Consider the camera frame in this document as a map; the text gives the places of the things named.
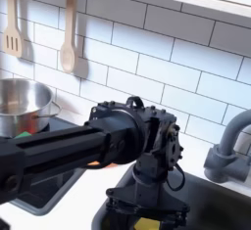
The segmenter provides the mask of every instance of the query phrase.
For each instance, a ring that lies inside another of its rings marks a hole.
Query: wooden utensil
[[[24,40],[19,32],[17,19],[17,0],[8,0],[8,26],[3,34],[3,49],[7,54],[20,58]]]
[[[77,61],[75,48],[75,8],[76,0],[67,0],[65,42],[60,52],[62,67],[67,73],[74,70]]]

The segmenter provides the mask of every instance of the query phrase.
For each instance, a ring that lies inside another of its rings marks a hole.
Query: stovetop
[[[74,128],[77,125],[54,117],[49,124],[38,133]],[[33,184],[28,193],[20,195],[12,204],[35,215],[48,213],[72,188],[84,173],[83,169],[75,169]]]

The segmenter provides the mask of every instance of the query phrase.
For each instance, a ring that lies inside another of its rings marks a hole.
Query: black sink
[[[250,230],[251,198],[223,188],[217,184],[185,174],[186,183],[182,190],[169,193],[190,205],[187,225],[179,230]],[[180,175],[171,172],[170,183],[180,184]],[[118,186],[131,184],[131,168]],[[93,219],[92,230],[110,230],[105,204]]]

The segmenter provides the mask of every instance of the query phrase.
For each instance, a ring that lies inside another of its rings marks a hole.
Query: countertop
[[[83,116],[64,111],[61,118],[82,124]],[[203,163],[211,144],[194,141],[180,134],[180,144],[185,148],[180,166],[185,172],[206,179]],[[31,215],[11,204],[0,206],[0,217],[12,225],[12,230],[91,230],[92,219],[106,200],[106,190],[115,187],[130,164],[101,170],[88,170],[69,193],[45,216]],[[222,186],[251,197],[251,172],[245,183],[232,181]]]

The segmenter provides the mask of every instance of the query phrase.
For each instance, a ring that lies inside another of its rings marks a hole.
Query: faucet
[[[204,163],[205,175],[216,183],[225,183],[230,178],[245,182],[250,171],[250,158],[241,159],[233,149],[240,132],[251,124],[251,110],[234,117],[227,125],[220,144],[209,150]]]

